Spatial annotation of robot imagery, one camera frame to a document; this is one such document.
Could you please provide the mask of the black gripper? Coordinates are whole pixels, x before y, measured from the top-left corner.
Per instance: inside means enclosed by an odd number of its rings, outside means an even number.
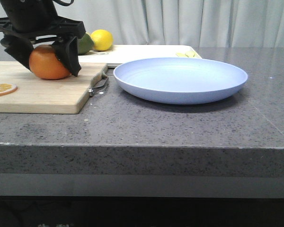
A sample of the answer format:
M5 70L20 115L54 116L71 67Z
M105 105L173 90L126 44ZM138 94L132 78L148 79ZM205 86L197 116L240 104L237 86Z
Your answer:
M78 39L86 32L82 21L61 17L54 3L70 6L74 1L62 0L1 0L6 17L0 18L0 44L5 52L30 70L29 57L33 44L53 42L58 60L77 77L81 66Z

